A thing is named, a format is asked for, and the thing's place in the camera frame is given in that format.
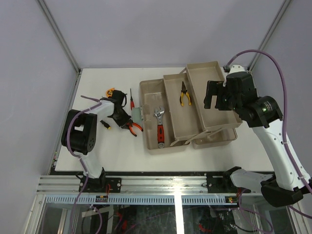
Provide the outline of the yellow combination pliers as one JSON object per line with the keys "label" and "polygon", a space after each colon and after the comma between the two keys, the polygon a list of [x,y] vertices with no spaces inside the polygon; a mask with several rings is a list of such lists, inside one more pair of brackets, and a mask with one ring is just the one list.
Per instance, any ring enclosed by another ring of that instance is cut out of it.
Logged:
{"label": "yellow combination pliers", "polygon": [[179,98],[179,102],[181,106],[184,106],[184,102],[183,102],[183,98],[187,97],[188,99],[188,105],[191,106],[192,104],[192,99],[190,97],[190,94],[188,92],[188,90],[186,89],[186,85],[185,83],[182,81],[182,85],[181,85],[181,94],[180,94],[180,98]]}

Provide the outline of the silver adjustable wrench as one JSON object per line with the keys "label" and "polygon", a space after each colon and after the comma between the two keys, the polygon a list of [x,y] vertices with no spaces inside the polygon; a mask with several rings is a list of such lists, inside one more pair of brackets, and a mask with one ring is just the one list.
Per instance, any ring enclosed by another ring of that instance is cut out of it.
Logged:
{"label": "silver adjustable wrench", "polygon": [[164,127],[162,123],[164,112],[163,106],[154,109],[154,116],[157,118],[157,144],[159,148],[164,148],[165,146]]}

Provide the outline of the green tool box latch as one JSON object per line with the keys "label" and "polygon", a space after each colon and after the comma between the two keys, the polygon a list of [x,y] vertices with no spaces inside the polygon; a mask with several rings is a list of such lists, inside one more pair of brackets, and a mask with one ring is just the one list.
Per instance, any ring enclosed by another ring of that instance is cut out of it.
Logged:
{"label": "green tool box latch", "polygon": [[132,120],[134,123],[141,123],[143,121],[141,107],[134,107],[132,109]]}

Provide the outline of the large black yellow screwdriver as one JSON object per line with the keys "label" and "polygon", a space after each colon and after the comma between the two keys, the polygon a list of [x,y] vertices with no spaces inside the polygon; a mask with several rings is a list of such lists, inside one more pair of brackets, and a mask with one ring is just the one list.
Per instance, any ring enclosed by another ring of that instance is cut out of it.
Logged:
{"label": "large black yellow screwdriver", "polygon": [[101,120],[100,123],[101,123],[105,128],[111,129],[111,126],[110,126],[107,122],[105,122],[104,120]]}

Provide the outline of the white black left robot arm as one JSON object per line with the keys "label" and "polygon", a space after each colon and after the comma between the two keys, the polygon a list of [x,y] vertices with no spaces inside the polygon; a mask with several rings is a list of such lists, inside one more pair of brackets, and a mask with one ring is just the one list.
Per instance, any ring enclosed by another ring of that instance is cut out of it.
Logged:
{"label": "white black left robot arm", "polygon": [[97,125],[105,118],[111,118],[120,128],[128,129],[131,125],[131,116],[124,110],[127,95],[120,90],[112,90],[108,97],[82,96],[82,98],[94,101],[95,104],[84,110],[71,109],[68,112],[61,144],[80,161],[84,175],[91,178],[90,187],[99,193],[106,189],[107,181],[101,177],[104,169],[93,153],[96,145]]}

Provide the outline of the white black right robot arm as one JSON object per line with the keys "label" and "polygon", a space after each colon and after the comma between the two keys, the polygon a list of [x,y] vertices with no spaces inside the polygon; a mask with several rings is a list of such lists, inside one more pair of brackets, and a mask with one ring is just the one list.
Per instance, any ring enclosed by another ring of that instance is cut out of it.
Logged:
{"label": "white black right robot arm", "polygon": [[311,187],[312,178],[300,164],[283,130],[286,117],[273,97],[257,95],[251,74],[240,71],[228,74],[226,81],[208,81],[204,107],[234,111],[245,121],[262,143],[274,174],[260,174],[233,167],[225,172],[223,189],[234,192],[238,188],[261,193],[274,207],[293,205],[303,199]]}

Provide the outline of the translucent brown tool box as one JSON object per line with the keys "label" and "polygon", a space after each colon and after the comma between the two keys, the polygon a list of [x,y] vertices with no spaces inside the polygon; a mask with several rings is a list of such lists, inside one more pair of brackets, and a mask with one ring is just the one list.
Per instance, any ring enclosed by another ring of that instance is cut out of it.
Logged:
{"label": "translucent brown tool box", "polygon": [[[241,125],[232,111],[205,109],[207,81],[224,81],[225,74],[217,61],[187,64],[178,74],[164,75],[161,79],[145,80],[139,84],[142,108],[144,144],[152,155],[177,153],[189,145],[195,149],[225,146],[237,139],[236,129]],[[192,99],[187,97],[180,105],[182,81]],[[163,106],[162,117],[165,146],[157,144],[157,118],[154,109]]]}

